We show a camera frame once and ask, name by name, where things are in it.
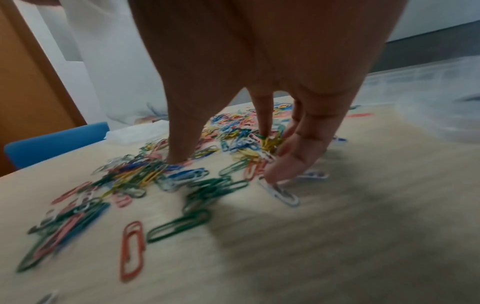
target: chair backrest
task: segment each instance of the chair backrest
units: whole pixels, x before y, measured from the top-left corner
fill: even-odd
[[[101,122],[16,141],[5,145],[3,150],[13,165],[22,169],[99,142],[109,130],[108,124]]]

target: wooden door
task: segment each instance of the wooden door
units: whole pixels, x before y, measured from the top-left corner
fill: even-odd
[[[85,125],[15,4],[0,1],[0,176],[5,144]]]

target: wall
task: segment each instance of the wall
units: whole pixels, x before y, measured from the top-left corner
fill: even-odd
[[[88,123],[108,121],[111,128],[122,126],[122,124],[109,120],[103,113],[85,65],[83,62],[65,60],[38,9],[17,0],[15,2],[85,120]],[[410,0],[389,41],[476,20],[480,20],[479,0]],[[238,104],[249,100],[248,94],[242,91],[232,103]]]

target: human hand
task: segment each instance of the human hand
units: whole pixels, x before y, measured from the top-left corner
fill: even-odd
[[[274,183],[326,150],[406,0],[129,0],[161,75],[170,119],[168,162],[187,159],[207,120],[246,87],[262,135],[273,92],[294,98]]]

